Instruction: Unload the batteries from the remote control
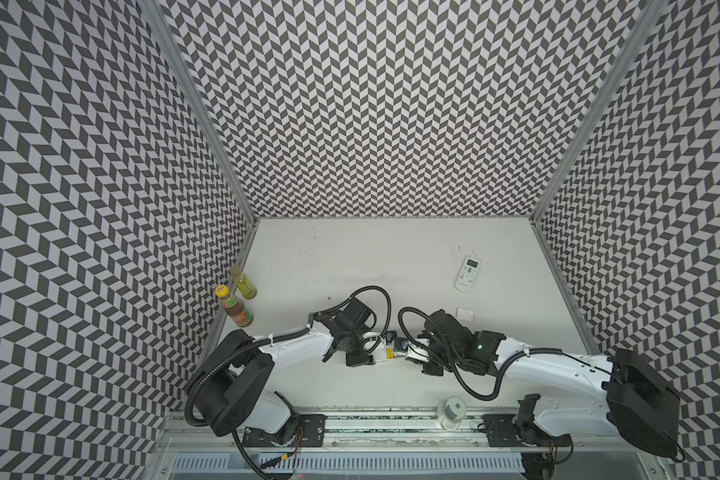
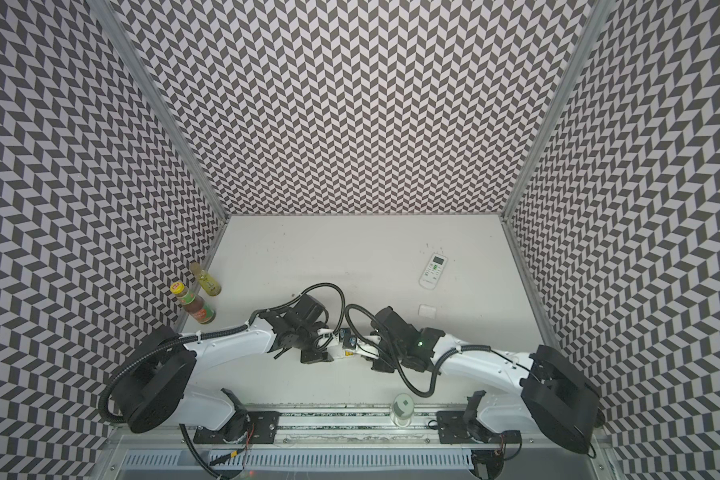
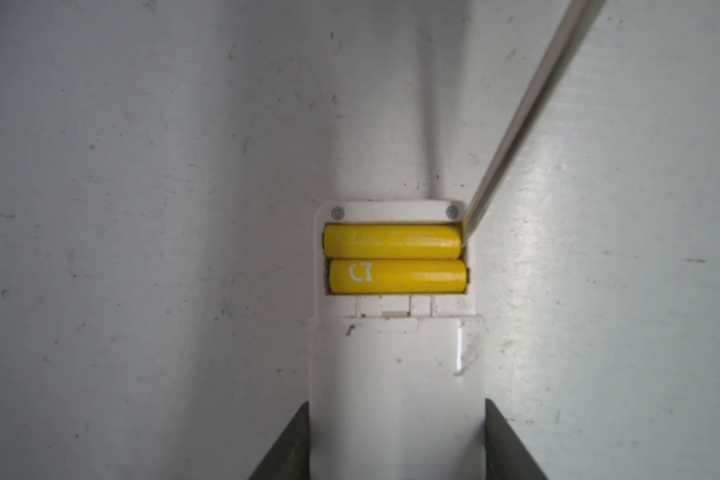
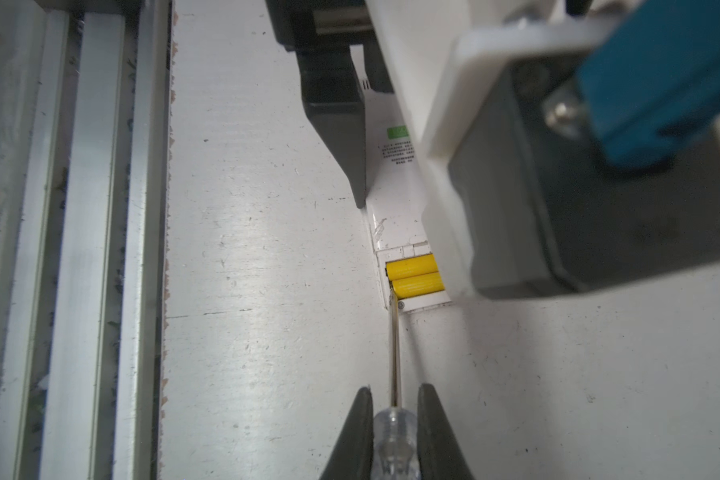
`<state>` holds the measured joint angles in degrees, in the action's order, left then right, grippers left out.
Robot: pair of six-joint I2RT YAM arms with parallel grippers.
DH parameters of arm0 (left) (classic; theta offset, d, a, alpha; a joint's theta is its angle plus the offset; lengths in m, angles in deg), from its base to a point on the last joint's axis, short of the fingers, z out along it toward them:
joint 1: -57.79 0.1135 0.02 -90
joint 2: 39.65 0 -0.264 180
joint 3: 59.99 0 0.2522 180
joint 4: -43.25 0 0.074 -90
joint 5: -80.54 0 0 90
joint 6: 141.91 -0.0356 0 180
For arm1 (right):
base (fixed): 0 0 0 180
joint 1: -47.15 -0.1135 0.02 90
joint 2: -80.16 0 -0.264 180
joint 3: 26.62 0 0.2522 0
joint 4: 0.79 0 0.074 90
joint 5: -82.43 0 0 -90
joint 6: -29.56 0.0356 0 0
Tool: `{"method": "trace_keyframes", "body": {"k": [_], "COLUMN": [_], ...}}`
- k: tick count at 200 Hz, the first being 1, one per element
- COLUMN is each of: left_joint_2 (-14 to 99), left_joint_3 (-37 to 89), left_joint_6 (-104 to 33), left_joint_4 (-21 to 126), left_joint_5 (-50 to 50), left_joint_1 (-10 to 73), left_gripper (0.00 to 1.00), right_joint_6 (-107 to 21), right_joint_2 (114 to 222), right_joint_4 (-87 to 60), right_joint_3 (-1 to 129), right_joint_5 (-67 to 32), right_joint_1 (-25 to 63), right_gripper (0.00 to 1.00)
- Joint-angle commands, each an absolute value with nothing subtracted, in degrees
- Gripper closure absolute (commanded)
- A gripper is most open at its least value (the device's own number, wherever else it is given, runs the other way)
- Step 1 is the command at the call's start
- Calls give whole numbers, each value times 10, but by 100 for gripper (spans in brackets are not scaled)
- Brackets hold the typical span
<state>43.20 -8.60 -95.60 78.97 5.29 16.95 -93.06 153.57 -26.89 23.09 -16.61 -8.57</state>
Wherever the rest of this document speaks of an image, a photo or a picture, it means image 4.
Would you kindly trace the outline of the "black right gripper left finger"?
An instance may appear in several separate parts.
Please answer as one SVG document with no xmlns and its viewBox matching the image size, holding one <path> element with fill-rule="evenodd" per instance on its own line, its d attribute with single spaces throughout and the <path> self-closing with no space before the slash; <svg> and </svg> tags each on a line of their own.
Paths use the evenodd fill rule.
<svg viewBox="0 0 720 480">
<path fill-rule="evenodd" d="M 361 387 L 351 404 L 320 480 L 369 480 L 373 459 L 373 398 Z"/>
</svg>

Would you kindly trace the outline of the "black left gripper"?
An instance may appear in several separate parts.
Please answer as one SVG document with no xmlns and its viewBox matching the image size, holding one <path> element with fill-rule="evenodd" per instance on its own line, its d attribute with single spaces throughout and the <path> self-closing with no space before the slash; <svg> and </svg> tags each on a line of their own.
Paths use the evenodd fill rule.
<svg viewBox="0 0 720 480">
<path fill-rule="evenodd" d="M 364 1 L 342 0 L 267 0 L 266 7 L 277 42 L 289 52 L 298 51 L 306 117 L 346 175 L 356 207 L 362 209 L 366 204 L 365 103 L 347 47 L 363 47 L 371 89 L 393 91 L 368 7 Z"/>
</svg>

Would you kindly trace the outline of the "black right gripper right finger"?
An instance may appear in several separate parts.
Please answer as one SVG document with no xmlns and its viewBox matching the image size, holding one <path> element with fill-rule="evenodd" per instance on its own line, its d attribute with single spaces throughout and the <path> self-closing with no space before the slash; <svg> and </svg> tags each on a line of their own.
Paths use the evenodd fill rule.
<svg viewBox="0 0 720 480">
<path fill-rule="evenodd" d="M 423 383 L 419 387 L 417 415 L 417 448 L 421 478 L 472 480 L 474 475 L 432 384 Z"/>
</svg>

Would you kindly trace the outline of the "clear handle screwdriver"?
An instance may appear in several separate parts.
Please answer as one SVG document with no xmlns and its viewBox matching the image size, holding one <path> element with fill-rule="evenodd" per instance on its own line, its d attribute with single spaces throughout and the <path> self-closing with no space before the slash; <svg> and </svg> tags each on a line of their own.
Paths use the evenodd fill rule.
<svg viewBox="0 0 720 480">
<path fill-rule="evenodd" d="M 390 286 L 391 320 L 391 405 L 395 408 L 394 466 L 390 468 L 393 479 L 420 479 L 420 467 L 415 440 L 415 415 L 403 408 L 399 300 L 394 287 Z"/>
</svg>

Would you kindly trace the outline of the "white air conditioner remote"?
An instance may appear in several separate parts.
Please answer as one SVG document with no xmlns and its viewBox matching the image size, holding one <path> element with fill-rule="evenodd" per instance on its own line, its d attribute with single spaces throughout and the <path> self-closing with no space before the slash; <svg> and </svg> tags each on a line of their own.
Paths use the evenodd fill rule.
<svg viewBox="0 0 720 480">
<path fill-rule="evenodd" d="M 414 147 L 396 97 L 361 80 L 366 113 L 365 215 L 380 278 L 382 302 L 389 305 L 387 265 L 432 253 L 422 213 L 424 185 Z"/>
</svg>

